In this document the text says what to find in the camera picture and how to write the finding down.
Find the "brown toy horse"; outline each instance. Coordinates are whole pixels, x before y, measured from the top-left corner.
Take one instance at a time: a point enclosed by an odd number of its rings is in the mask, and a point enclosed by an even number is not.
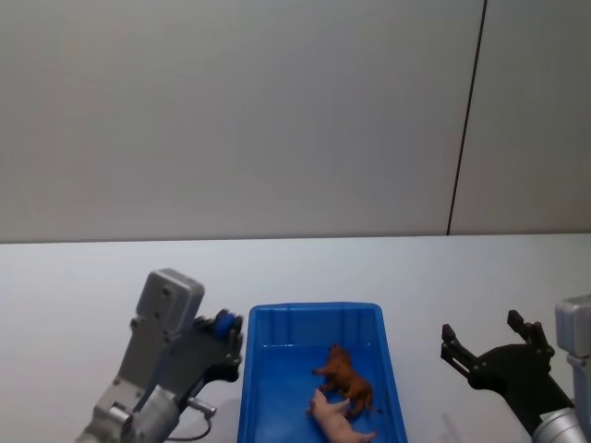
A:
[[[329,348],[326,365],[312,369],[312,374],[326,376],[326,383],[320,386],[321,392],[338,389],[343,397],[354,402],[353,409],[346,413],[347,418],[357,417],[364,410],[371,409],[371,385],[353,369],[349,353],[338,344]]]

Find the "pink toy pig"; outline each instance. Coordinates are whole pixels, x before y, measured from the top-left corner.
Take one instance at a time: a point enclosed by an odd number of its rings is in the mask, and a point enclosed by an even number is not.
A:
[[[310,410],[318,422],[322,432],[330,443],[367,443],[375,438],[376,433],[361,434],[354,431],[344,418],[349,409],[349,399],[339,403],[328,403],[324,394],[318,389],[310,400]]]

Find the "gray wall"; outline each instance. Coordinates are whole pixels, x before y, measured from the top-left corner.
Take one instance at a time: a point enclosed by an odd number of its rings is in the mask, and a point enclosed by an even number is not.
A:
[[[561,5],[489,1],[454,233],[591,225],[589,6]],[[3,2],[0,242],[446,233],[481,9]]]
[[[591,230],[591,2],[492,0],[452,233]]]

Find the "blue gripper part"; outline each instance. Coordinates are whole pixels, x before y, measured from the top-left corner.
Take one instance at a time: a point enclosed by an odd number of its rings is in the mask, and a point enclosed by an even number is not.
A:
[[[234,325],[235,320],[236,316],[234,314],[226,314],[215,320],[215,323],[213,324],[213,336],[219,340],[225,339],[225,336],[228,335],[228,331],[232,325]]]

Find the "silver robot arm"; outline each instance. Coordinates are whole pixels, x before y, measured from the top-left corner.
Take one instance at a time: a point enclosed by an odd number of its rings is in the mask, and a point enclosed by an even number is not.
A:
[[[559,347],[568,353],[567,361],[573,367],[574,411],[570,417],[553,425],[557,434],[562,430],[563,439],[534,440],[544,443],[579,443],[591,441],[591,295],[568,298],[558,303],[555,308],[556,337]]]
[[[172,269],[151,272],[131,320],[119,371],[76,443],[161,443],[186,407],[208,420],[215,408],[196,399],[210,381],[236,381],[242,318],[195,315],[203,286]]]

